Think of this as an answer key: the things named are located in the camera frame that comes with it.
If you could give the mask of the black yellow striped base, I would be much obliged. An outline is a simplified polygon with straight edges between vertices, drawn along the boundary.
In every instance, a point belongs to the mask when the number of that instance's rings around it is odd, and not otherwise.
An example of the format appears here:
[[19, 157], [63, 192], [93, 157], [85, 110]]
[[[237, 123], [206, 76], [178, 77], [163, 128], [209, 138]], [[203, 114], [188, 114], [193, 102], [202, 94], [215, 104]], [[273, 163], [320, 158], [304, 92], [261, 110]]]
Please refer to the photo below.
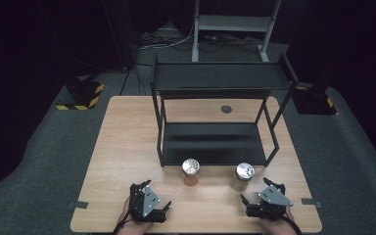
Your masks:
[[327, 86], [312, 84], [310, 87], [297, 86], [293, 102], [301, 115], [333, 116], [337, 113], [332, 100], [326, 94]]
[[85, 111], [96, 106], [104, 89], [104, 84], [98, 81], [79, 80], [77, 78], [74, 82], [68, 82], [66, 88], [72, 101], [56, 103], [55, 108], [61, 111]]

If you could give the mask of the person's right hand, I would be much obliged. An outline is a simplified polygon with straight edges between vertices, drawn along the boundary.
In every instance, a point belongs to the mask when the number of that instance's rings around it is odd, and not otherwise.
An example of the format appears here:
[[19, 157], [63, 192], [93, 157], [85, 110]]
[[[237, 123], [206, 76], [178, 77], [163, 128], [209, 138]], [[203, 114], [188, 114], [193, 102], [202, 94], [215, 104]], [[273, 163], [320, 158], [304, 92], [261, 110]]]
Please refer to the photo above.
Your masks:
[[269, 219], [260, 218], [258, 223], [270, 235], [297, 235], [292, 225], [282, 219], [271, 221]]

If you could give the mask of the tin can with brown label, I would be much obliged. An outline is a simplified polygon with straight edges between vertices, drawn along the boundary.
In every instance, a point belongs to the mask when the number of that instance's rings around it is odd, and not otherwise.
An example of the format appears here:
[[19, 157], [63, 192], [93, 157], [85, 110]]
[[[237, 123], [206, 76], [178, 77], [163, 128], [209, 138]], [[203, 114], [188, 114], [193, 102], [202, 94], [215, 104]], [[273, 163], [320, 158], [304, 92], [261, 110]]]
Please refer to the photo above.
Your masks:
[[199, 181], [200, 164], [195, 159], [182, 163], [183, 182], [186, 186], [195, 186]]

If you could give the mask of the person's left hand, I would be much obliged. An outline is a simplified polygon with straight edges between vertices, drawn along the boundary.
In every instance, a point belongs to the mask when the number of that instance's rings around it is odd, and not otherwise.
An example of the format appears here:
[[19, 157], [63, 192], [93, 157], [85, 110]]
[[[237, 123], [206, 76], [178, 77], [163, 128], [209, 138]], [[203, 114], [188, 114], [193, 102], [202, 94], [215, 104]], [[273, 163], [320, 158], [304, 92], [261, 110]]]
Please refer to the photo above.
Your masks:
[[123, 205], [122, 212], [118, 217], [117, 222], [124, 221], [124, 226], [121, 227], [115, 235], [144, 235], [153, 225], [153, 222], [138, 223], [135, 222], [131, 215], [127, 215], [129, 206], [129, 199], [126, 199]]

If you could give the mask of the black metal two-tier rack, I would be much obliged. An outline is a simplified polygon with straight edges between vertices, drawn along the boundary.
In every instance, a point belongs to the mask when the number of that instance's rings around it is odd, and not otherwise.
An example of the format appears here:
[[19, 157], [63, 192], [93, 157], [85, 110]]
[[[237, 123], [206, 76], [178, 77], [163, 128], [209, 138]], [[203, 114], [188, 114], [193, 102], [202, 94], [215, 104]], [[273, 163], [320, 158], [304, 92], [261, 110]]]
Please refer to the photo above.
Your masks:
[[150, 77], [161, 165], [269, 165], [279, 150], [275, 126], [299, 82], [284, 54], [270, 63], [154, 59]]

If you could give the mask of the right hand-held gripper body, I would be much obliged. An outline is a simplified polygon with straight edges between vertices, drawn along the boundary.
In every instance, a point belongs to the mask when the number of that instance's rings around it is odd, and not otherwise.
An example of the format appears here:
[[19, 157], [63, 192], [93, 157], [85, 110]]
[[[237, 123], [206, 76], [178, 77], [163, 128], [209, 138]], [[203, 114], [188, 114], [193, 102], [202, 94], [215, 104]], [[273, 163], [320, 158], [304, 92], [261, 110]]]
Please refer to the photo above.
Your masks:
[[294, 203], [285, 196], [284, 184], [270, 183], [267, 188], [258, 193], [259, 202], [251, 204], [246, 201], [246, 215], [270, 220], [280, 219], [286, 209]]

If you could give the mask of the grey metal stand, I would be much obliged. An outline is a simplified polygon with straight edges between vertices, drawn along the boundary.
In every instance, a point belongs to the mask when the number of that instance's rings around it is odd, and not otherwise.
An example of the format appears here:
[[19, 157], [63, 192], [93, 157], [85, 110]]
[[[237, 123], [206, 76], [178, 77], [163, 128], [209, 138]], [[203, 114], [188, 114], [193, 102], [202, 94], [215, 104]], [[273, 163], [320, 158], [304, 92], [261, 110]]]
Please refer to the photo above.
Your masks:
[[194, 41], [191, 60], [199, 61], [199, 32], [201, 30], [215, 31], [245, 31], [262, 32], [264, 38], [258, 46], [258, 54], [263, 62], [268, 62], [266, 49], [276, 23], [277, 14], [282, 0], [274, 0], [272, 13], [269, 17], [245, 17], [245, 16], [213, 16], [200, 14], [200, 0], [194, 0]]

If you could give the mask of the grey tape piece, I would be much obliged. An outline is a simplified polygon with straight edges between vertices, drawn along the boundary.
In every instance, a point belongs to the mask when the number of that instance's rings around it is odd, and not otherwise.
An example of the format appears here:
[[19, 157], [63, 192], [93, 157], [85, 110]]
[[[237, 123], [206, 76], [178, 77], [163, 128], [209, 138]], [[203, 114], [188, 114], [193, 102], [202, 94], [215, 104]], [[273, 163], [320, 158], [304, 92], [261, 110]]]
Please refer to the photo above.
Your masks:
[[316, 201], [313, 198], [301, 198], [303, 205], [313, 205], [318, 209], [323, 208], [323, 205], [320, 201]]
[[69, 209], [86, 209], [88, 207], [87, 202], [82, 202], [79, 200], [71, 200], [68, 203], [68, 208]]

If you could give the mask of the silver tin can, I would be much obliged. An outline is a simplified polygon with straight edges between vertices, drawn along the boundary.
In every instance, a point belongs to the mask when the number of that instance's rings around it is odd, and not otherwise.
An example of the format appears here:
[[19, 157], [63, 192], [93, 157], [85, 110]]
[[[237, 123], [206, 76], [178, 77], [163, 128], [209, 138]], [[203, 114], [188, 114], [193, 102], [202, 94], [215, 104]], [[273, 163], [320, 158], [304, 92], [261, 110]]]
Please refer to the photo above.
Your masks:
[[240, 163], [236, 166], [231, 187], [236, 192], [244, 192], [255, 175], [255, 169], [248, 163]]

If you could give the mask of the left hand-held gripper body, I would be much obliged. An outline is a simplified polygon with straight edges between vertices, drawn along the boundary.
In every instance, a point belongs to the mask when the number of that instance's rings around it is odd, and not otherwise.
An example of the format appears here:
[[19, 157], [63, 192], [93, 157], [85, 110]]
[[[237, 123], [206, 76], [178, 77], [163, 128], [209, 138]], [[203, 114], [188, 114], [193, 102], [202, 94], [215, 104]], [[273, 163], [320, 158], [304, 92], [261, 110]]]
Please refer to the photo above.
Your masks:
[[157, 209], [161, 199], [152, 190], [150, 185], [140, 188], [140, 184], [130, 186], [129, 211], [136, 222], [158, 222], [166, 221], [166, 213]]

